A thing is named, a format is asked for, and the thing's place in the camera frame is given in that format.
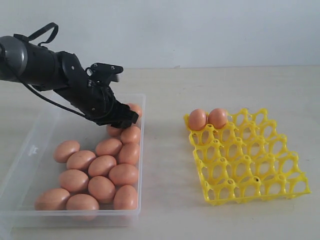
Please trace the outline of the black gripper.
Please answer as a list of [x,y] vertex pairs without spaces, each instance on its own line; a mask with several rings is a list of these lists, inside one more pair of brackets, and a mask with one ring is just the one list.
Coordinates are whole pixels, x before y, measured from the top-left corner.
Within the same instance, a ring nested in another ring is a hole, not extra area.
[[75,86],[55,89],[54,92],[80,110],[85,117],[98,126],[110,125],[116,129],[126,129],[136,124],[139,115],[130,106],[119,102],[107,87],[89,86],[79,83]]

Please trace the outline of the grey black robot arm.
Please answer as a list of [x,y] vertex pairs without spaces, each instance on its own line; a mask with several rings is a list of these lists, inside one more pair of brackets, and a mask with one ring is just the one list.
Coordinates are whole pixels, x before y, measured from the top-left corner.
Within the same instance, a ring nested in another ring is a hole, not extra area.
[[119,102],[110,88],[123,70],[100,62],[84,69],[74,53],[53,52],[14,36],[0,38],[1,80],[24,83],[37,93],[54,91],[75,114],[99,126],[126,129],[138,121],[138,113]]

